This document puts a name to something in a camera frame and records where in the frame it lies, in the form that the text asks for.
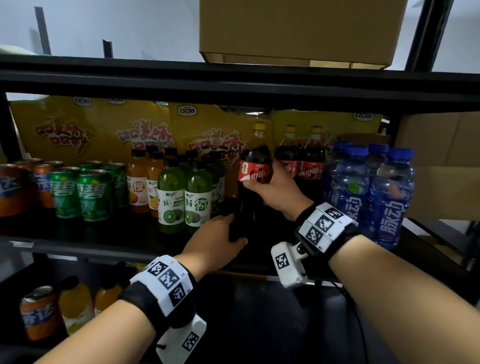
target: hand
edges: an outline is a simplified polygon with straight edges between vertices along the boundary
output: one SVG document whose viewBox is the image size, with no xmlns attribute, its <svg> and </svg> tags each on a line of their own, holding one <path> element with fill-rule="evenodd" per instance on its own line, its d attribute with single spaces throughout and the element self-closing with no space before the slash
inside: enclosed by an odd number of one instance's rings
<svg viewBox="0 0 480 364">
<path fill-rule="evenodd" d="M 210 272 L 221 269 L 247 245 L 246 238 L 228 241 L 228 230 L 234 218 L 217 216 L 203 224 L 175 258 L 188 268 L 198 282 Z"/>
<path fill-rule="evenodd" d="M 270 183 L 244 181 L 243 185 L 257 192 L 267 205 L 281 211 L 288 220 L 295 221 L 313 201 L 300 192 L 292 176 L 280 162 L 274 160 L 272 166 L 273 177 Z"/>
</svg>

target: sprite can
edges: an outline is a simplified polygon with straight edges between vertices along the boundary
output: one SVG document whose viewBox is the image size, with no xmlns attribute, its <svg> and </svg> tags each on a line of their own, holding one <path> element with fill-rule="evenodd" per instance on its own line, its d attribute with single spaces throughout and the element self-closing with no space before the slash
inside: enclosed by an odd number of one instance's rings
<svg viewBox="0 0 480 364">
<path fill-rule="evenodd" d="M 80 172 L 77 189 L 85 221 L 101 221 L 111 216 L 111 188 L 106 170 Z"/>
<path fill-rule="evenodd" d="M 85 172 L 86 170 L 99 170 L 103 166 L 103 163 L 99 160 L 89 160 L 85 163 L 79 164 L 80 172 Z"/>
<path fill-rule="evenodd" d="M 76 218 L 82 215 L 77 191 L 78 167 L 63 167 L 50 172 L 48 180 L 59 218 Z"/>
<path fill-rule="evenodd" d="M 105 169 L 112 178 L 112 186 L 114 190 L 114 207 L 127 207 L 128 189 L 127 189 L 127 169 L 123 163 L 107 164 Z"/>
</svg>

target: right hand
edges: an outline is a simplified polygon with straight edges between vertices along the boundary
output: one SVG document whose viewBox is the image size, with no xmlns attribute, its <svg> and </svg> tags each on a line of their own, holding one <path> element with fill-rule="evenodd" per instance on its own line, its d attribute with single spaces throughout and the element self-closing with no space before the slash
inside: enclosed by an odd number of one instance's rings
<svg viewBox="0 0 480 364">
<path fill-rule="evenodd" d="M 280 162 L 274 160 L 272 167 L 273 177 L 270 183 L 244 181 L 243 185 L 257 192 L 267 205 L 281 211 L 288 220 L 295 221 L 313 201 L 300 192 L 292 176 Z"/>
</svg>

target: bottle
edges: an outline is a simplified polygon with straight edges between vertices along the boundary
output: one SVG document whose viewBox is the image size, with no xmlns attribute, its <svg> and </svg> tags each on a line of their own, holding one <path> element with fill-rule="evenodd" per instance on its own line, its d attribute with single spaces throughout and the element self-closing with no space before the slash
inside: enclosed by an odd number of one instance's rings
<svg viewBox="0 0 480 364">
<path fill-rule="evenodd" d="M 185 228 L 185 173 L 176 158 L 164 160 L 165 169 L 157 182 L 160 231 L 174 234 Z"/>
<path fill-rule="evenodd" d="M 388 250 L 398 245 L 402 220 L 412 197 L 413 155 L 412 149 L 391 148 L 370 185 L 366 219 L 360 228 L 362 234 Z"/>
<path fill-rule="evenodd" d="M 132 159 L 128 164 L 127 184 L 130 210 L 136 214 L 150 211 L 147 193 L 148 160 L 144 149 L 132 149 Z"/>
<path fill-rule="evenodd" d="M 194 234 L 210 219 L 212 211 L 213 176 L 207 172 L 204 161 L 191 162 L 192 170 L 185 187 L 185 222 L 187 231 Z"/>
<path fill-rule="evenodd" d="M 148 144 L 145 146 L 145 152 L 147 152 L 148 158 L 151 158 L 153 152 L 158 152 L 158 146 L 154 144 Z"/>
<path fill-rule="evenodd" d="M 148 205 L 150 207 L 150 215 L 158 217 L 158 194 L 156 192 L 156 184 L 160 174 L 165 166 L 163 165 L 163 153 L 152 152 L 148 161 Z"/>
<path fill-rule="evenodd" d="M 219 199 L 219 193 L 218 193 L 218 188 L 220 185 L 220 171 L 215 167 L 214 163 L 215 160 L 213 157 L 209 154 L 206 153 L 202 155 L 202 161 L 206 163 L 206 171 L 212 174 L 212 183 L 213 183 L 213 189 L 212 189 L 212 215 L 215 215 L 218 212 L 218 199 Z"/>
<path fill-rule="evenodd" d="M 117 284 L 117 280 L 113 275 L 106 275 L 101 280 L 102 287 L 95 295 L 95 316 L 110 307 L 118 300 L 122 287 Z"/>
<path fill-rule="evenodd" d="M 350 142 L 343 142 L 341 140 L 337 141 L 333 146 L 333 150 L 330 154 L 328 154 L 326 160 L 327 163 L 324 166 L 324 171 L 322 174 L 321 179 L 321 189 L 322 189 L 322 197 L 321 202 L 326 202 L 327 197 L 330 193 L 330 189 L 332 188 L 332 178 L 335 174 L 336 167 L 338 162 L 345 158 L 345 148 L 347 146 L 352 145 Z"/>
<path fill-rule="evenodd" d="M 387 144 L 368 144 L 367 164 L 370 168 L 370 175 L 376 176 L 381 164 L 385 162 L 388 152 Z"/>
<path fill-rule="evenodd" d="M 179 160 L 179 167 L 183 171 L 183 173 L 185 173 L 185 175 L 190 173 L 191 168 L 187 164 L 187 162 L 188 162 L 187 155 L 186 154 L 178 154 L 177 159 Z"/>
<path fill-rule="evenodd" d="M 322 127 L 310 128 L 310 139 L 299 151 L 299 169 L 295 182 L 300 191 L 316 203 L 322 195 L 322 170 L 325 162 L 325 149 L 321 143 Z"/>
<path fill-rule="evenodd" d="M 268 183 L 272 171 L 270 149 L 265 141 L 266 124 L 258 121 L 253 127 L 253 136 L 245 143 L 241 154 L 238 198 L 240 213 L 237 226 L 248 226 L 254 223 L 263 207 L 262 198 L 255 192 L 243 187 L 242 181 L 253 180 Z"/>
<path fill-rule="evenodd" d="M 169 146 L 165 148 L 164 158 L 165 159 L 173 159 L 177 156 L 177 149 L 174 146 Z"/>
<path fill-rule="evenodd" d="M 198 160 L 198 150 L 186 150 L 185 155 L 188 161 Z"/>
<path fill-rule="evenodd" d="M 299 160 L 298 147 L 295 143 L 295 133 L 297 127 L 295 125 L 287 125 L 285 128 L 285 138 L 275 149 L 275 159 L 283 164 L 283 167 L 294 178 L 297 175 Z"/>
<path fill-rule="evenodd" d="M 222 162 L 222 152 L 219 150 L 213 150 L 209 153 L 214 159 L 214 166 L 216 167 L 219 175 L 218 179 L 218 208 L 220 209 L 221 203 L 225 200 L 225 175 L 227 170 L 225 164 Z"/>
<path fill-rule="evenodd" d="M 94 318 L 92 296 L 88 287 L 79 282 L 77 276 L 65 278 L 60 283 L 62 290 L 59 308 L 69 335 Z"/>
<path fill-rule="evenodd" d="M 370 185 L 370 169 L 367 165 L 368 148 L 348 146 L 332 179 L 328 203 L 355 221 L 361 221 Z"/>
</svg>

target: orange juice bottle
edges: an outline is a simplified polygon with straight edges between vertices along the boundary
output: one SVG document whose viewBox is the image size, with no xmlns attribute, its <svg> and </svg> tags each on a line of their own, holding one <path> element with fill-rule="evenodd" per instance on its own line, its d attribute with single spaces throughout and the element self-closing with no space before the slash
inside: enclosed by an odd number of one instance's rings
<svg viewBox="0 0 480 364">
<path fill-rule="evenodd" d="M 150 206 L 150 214 L 155 218 L 158 217 L 158 193 L 156 192 L 156 183 L 164 168 L 163 153 L 151 152 L 150 160 L 148 161 L 148 205 Z"/>
<path fill-rule="evenodd" d="M 136 214 L 150 211 L 147 193 L 148 160 L 144 149 L 132 149 L 132 159 L 128 164 L 127 184 L 130 210 Z"/>
<path fill-rule="evenodd" d="M 62 289 L 59 307 L 69 335 L 94 318 L 92 296 L 88 287 L 79 282 L 77 276 L 70 276 L 60 283 Z"/>
<path fill-rule="evenodd" d="M 102 279 L 102 288 L 98 290 L 95 296 L 95 316 L 107 309 L 119 298 L 122 288 L 117 284 L 117 280 L 111 276 L 104 276 Z"/>
</svg>

